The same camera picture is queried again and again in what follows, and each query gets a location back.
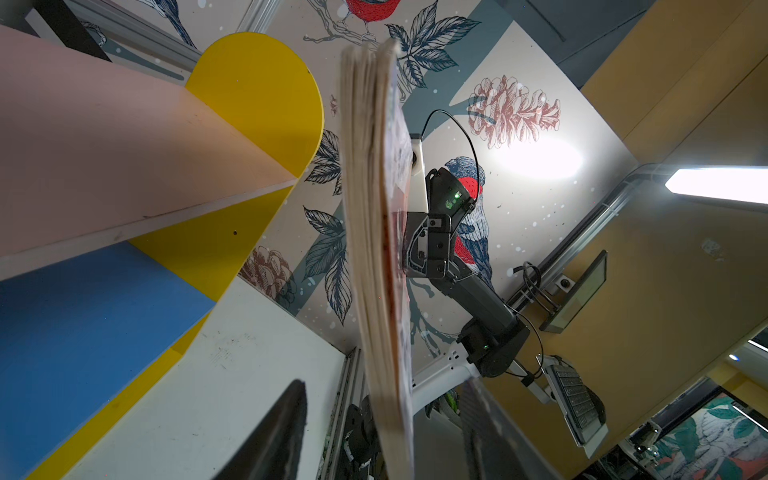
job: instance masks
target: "keyboard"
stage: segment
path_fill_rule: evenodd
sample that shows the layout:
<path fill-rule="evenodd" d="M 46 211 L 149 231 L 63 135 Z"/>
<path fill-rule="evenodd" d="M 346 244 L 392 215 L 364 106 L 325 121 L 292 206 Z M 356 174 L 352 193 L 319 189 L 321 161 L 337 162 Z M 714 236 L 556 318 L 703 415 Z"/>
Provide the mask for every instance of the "keyboard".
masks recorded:
<path fill-rule="evenodd" d="M 581 381 L 576 370 L 563 365 L 553 365 L 552 372 L 565 394 L 565 407 L 571 413 L 571 417 L 580 428 L 586 428 L 598 417 L 598 409 L 587 392 L 587 387 Z"/>

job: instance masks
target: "tree branch illustration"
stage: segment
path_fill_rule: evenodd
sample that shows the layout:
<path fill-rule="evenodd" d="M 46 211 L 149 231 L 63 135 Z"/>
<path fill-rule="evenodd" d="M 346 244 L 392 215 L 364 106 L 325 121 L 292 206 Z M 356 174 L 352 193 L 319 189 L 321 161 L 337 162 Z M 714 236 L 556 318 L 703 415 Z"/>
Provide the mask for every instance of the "tree branch illustration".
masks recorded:
<path fill-rule="evenodd" d="M 341 38 L 343 40 L 351 41 L 355 45 L 362 45 L 364 43 L 370 43 L 372 47 L 378 46 L 378 42 L 373 38 L 373 35 L 369 33 L 360 34 L 356 31 L 349 30 L 346 27 L 344 21 L 335 22 L 331 18 L 328 12 L 327 0 L 306 0 L 310 4 L 320 19 L 323 20 L 323 27 L 326 29 L 328 36 L 322 38 L 311 38 L 308 35 L 304 35 L 305 41 L 312 41 L 314 43 L 323 43 L 324 41 L 336 40 Z"/>
<path fill-rule="evenodd" d="M 441 332 L 427 321 L 427 319 L 424 317 L 424 314 L 421 312 L 421 310 L 419 310 L 419 304 L 416 302 L 416 299 L 413 296 L 412 286 L 417 286 L 418 288 L 424 290 L 429 298 L 433 298 L 435 293 L 432 292 L 432 289 L 429 286 L 417 283 L 413 279 L 409 278 L 406 281 L 408 295 L 411 300 L 411 345 L 414 343 L 416 332 L 419 332 L 419 336 L 421 336 L 424 340 L 424 344 L 426 345 L 427 350 L 429 350 L 429 353 L 432 354 L 432 358 L 436 358 L 440 355 L 441 350 L 437 342 L 435 342 L 435 340 L 432 338 L 432 335 L 436 336 L 439 340 L 446 344 L 453 343 L 458 335 L 451 335 L 450 333 Z"/>

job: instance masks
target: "leaf illustration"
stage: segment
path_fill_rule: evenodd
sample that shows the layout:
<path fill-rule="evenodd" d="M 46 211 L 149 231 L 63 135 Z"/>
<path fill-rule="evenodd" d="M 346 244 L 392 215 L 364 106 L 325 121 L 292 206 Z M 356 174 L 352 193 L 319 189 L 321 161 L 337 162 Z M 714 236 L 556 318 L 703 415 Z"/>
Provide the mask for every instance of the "leaf illustration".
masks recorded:
<path fill-rule="evenodd" d="M 320 164 L 315 166 L 309 176 L 304 180 L 314 184 L 327 184 L 331 180 L 339 178 L 341 175 L 341 165 L 339 164 Z"/>
<path fill-rule="evenodd" d="M 333 195 L 341 195 L 341 172 L 339 172 L 339 176 L 336 177 L 336 186 L 333 188 Z"/>
<path fill-rule="evenodd" d="M 419 88 L 427 88 L 427 84 L 424 83 L 424 75 L 422 75 L 422 68 L 413 57 L 406 57 L 403 62 L 402 72 L 406 77 L 406 80 L 412 85 Z"/>
<path fill-rule="evenodd" d="M 341 221 L 331 214 L 304 207 L 304 216 L 310 222 L 312 228 L 323 235 L 339 237 L 344 234 L 344 226 L 341 224 Z"/>
<path fill-rule="evenodd" d="M 392 25 L 389 23 L 386 24 L 386 27 L 389 29 L 389 36 L 400 42 L 400 50 L 402 50 L 402 53 L 408 53 L 408 50 L 411 48 L 411 39 L 408 38 L 406 30 L 400 25 Z"/>
<path fill-rule="evenodd" d="M 413 54 L 413 58 L 427 70 L 442 71 L 446 68 L 455 67 L 457 64 L 453 61 L 445 50 L 436 48 L 434 50 L 418 50 Z"/>
<path fill-rule="evenodd" d="M 486 101 L 486 100 L 488 100 L 488 97 L 486 97 L 486 96 L 483 96 L 483 95 L 472 95 L 472 96 L 469 97 L 469 104 L 471 106 L 471 105 L 474 105 L 476 103 L 479 103 L 481 101 Z"/>
<path fill-rule="evenodd" d="M 464 17 L 447 17 L 429 29 L 421 42 L 421 48 L 442 48 L 464 38 L 480 22 Z"/>
<path fill-rule="evenodd" d="M 667 444 L 664 440 L 658 442 L 656 446 L 659 449 L 660 458 L 672 458 L 672 448 L 670 448 L 669 444 Z"/>
<path fill-rule="evenodd" d="M 755 424 L 752 422 L 752 420 L 744 419 L 736 424 L 736 427 L 733 429 L 733 437 L 735 439 L 742 439 L 750 433 L 754 432 L 754 430 Z"/>
<path fill-rule="evenodd" d="M 741 415 L 736 410 L 733 409 L 709 409 L 707 410 L 707 413 L 712 415 L 713 417 L 717 417 L 718 419 L 722 420 L 731 420 L 735 419 L 737 416 Z"/>
<path fill-rule="evenodd" d="M 436 348 L 436 349 L 440 348 L 437 346 L 437 342 L 435 342 L 435 339 L 433 339 L 431 335 L 429 334 L 424 335 L 424 338 L 429 341 L 429 344 L 432 345 L 432 348 Z"/>
<path fill-rule="evenodd" d="M 696 421 L 689 418 L 677 427 L 674 434 L 675 442 L 680 446 L 680 452 L 685 459 L 692 462 L 699 448 L 699 436 L 696 435 Z"/>
<path fill-rule="evenodd" d="M 352 305 L 352 286 L 349 284 L 349 271 L 346 268 L 346 251 L 342 250 L 331 264 L 326 274 L 325 287 L 328 304 L 344 325 L 346 313 Z"/>
<path fill-rule="evenodd" d="M 413 18 L 413 23 L 411 24 L 412 51 L 418 50 L 422 46 L 424 39 L 435 26 L 436 15 L 437 0 L 429 7 L 425 7 Z"/>
<path fill-rule="evenodd" d="M 721 405 L 730 405 L 733 403 L 733 399 L 729 396 L 722 396 L 719 399 L 714 399 L 711 402 L 707 403 L 707 405 L 704 407 L 705 409 L 712 409 L 713 407 L 721 406 Z"/>
<path fill-rule="evenodd" d="M 496 120 L 494 120 L 493 118 L 490 118 L 488 115 L 484 115 L 476 111 L 470 111 L 470 110 L 467 110 L 467 115 L 469 115 L 470 117 L 482 118 L 483 120 L 487 121 L 489 124 L 496 125 Z"/>
<path fill-rule="evenodd" d="M 707 464 L 707 469 L 704 471 L 704 475 L 701 478 L 717 478 L 720 480 L 741 480 L 743 471 L 736 463 L 730 458 L 724 458 L 720 467 L 717 469 L 717 474 L 710 475 L 712 469 L 717 465 L 717 460 L 713 460 Z"/>
<path fill-rule="evenodd" d="M 343 253 L 345 248 L 344 237 L 324 237 L 317 240 L 306 253 L 306 272 L 304 280 L 315 275 L 327 273 L 334 260 Z"/>
<path fill-rule="evenodd" d="M 339 138 L 330 130 L 323 130 L 323 138 L 317 148 L 314 164 L 338 164 L 339 163 Z"/>

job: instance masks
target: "wall mural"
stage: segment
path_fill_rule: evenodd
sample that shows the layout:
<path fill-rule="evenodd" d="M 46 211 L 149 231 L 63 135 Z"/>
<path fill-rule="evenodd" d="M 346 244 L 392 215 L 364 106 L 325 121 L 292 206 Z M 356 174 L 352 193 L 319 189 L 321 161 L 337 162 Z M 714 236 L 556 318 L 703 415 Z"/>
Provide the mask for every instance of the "wall mural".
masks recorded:
<path fill-rule="evenodd" d="M 472 133 L 488 148 L 501 148 L 513 140 L 537 141 L 542 130 L 559 129 L 560 101 L 550 105 L 543 91 L 528 93 L 515 77 L 483 78 L 467 107 Z"/>
<path fill-rule="evenodd" d="M 520 282 L 514 266 L 541 261 L 635 165 L 494 0 L 284 0 L 268 34 L 313 73 L 328 101 L 325 130 L 303 181 L 240 276 L 343 352 L 359 335 L 350 310 L 336 134 L 339 58 L 347 45 L 375 48 L 384 38 L 397 39 L 409 129 L 421 131 L 429 112 L 442 108 L 469 126 L 475 146 L 486 146 L 477 150 L 477 185 L 475 162 L 455 125 L 435 120 L 425 131 L 427 169 L 445 166 L 478 196 L 459 227 L 456 251 L 502 297 Z M 469 315 L 424 279 L 409 279 L 407 290 L 413 366 L 420 369 L 447 349 Z"/>
<path fill-rule="evenodd" d="M 112 41 L 107 37 L 107 35 L 104 34 L 104 32 L 101 30 L 101 27 L 99 27 L 95 23 L 83 22 L 83 21 L 80 21 L 80 23 L 83 25 L 83 27 L 85 27 L 85 30 L 88 32 L 88 34 L 91 35 L 91 38 L 93 38 L 94 41 L 96 41 L 96 43 L 98 44 L 98 46 L 101 47 L 101 50 L 104 50 L 104 53 L 108 53 L 110 55 L 114 55 L 114 56 L 123 58 L 125 60 L 128 60 L 132 63 L 135 63 L 136 65 L 141 65 L 142 67 L 149 68 L 158 73 L 161 73 L 170 78 L 173 78 L 174 80 L 184 81 L 184 76 L 174 71 L 167 70 L 166 68 L 162 68 L 157 63 L 152 63 L 151 61 L 148 61 L 147 59 L 142 58 L 139 55 L 136 55 L 128 48 L 124 47 L 121 44 L 118 44 L 116 41 Z"/>
<path fill-rule="evenodd" d="M 656 443 L 665 480 L 755 480 L 768 475 L 768 433 L 722 393 Z"/>
<path fill-rule="evenodd" d="M 187 33 L 187 29 L 185 29 L 184 26 L 181 24 L 181 20 L 179 19 L 179 5 L 176 3 L 176 0 L 137 0 L 137 1 L 154 8 L 154 10 L 161 17 L 167 18 L 170 24 L 174 26 L 174 28 L 176 29 L 176 32 L 178 32 L 179 36 L 184 41 L 184 43 L 191 46 L 192 48 L 197 48 L 194 46 L 194 42 L 192 42 L 192 38 Z"/>

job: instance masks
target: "metal bar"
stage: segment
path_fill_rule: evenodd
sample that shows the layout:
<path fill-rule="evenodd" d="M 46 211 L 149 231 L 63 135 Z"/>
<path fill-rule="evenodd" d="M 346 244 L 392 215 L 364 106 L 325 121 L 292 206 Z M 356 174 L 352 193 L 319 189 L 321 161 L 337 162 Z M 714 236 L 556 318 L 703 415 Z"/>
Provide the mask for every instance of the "metal bar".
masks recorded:
<path fill-rule="evenodd" d="M 696 168 L 690 165 L 645 164 L 631 171 L 584 219 L 563 239 L 560 244 L 538 264 L 541 271 L 541 288 L 557 279 L 565 267 L 590 243 L 595 236 L 634 196 L 637 185 L 646 180 L 666 181 L 680 168 Z M 531 301 L 526 296 L 526 286 L 512 294 L 507 305 L 520 311 Z"/>
<path fill-rule="evenodd" d="M 329 432 L 331 436 L 330 447 L 327 450 L 324 460 L 324 472 L 319 480 L 333 480 L 336 478 L 336 468 L 339 464 L 339 453 L 341 452 L 344 435 L 346 411 L 349 408 L 349 404 L 351 403 L 354 394 L 353 384 L 357 377 L 361 356 L 362 352 L 358 348 L 355 348 L 349 354 L 349 369 L 346 370 L 344 385 L 341 388 L 339 408 L 335 413 L 336 420 L 334 422 L 333 430 Z"/>
<path fill-rule="evenodd" d="M 341 367 L 341 375 L 339 375 L 339 385 L 336 387 L 336 401 L 333 403 L 333 411 L 331 412 L 331 419 L 330 422 L 328 422 L 328 431 L 326 433 L 326 442 L 323 446 L 323 456 L 320 457 L 320 464 L 317 466 L 317 475 L 316 480 L 325 480 L 328 478 L 327 472 L 328 472 L 328 464 L 330 459 L 330 448 L 329 445 L 331 444 L 331 441 L 333 440 L 330 437 L 331 432 L 336 431 L 336 423 L 339 419 L 339 411 L 340 406 L 344 403 L 344 398 L 342 398 L 341 395 L 341 389 L 344 385 L 344 379 L 348 377 L 349 375 L 349 356 L 344 357 L 344 364 Z"/>
<path fill-rule="evenodd" d="M 253 0 L 237 26 L 237 31 L 254 31 L 266 33 L 277 8 L 283 0 Z"/>
<path fill-rule="evenodd" d="M 192 71 L 202 55 L 181 40 L 130 13 L 111 0 L 65 0 L 81 20 L 95 23 L 127 46 Z"/>

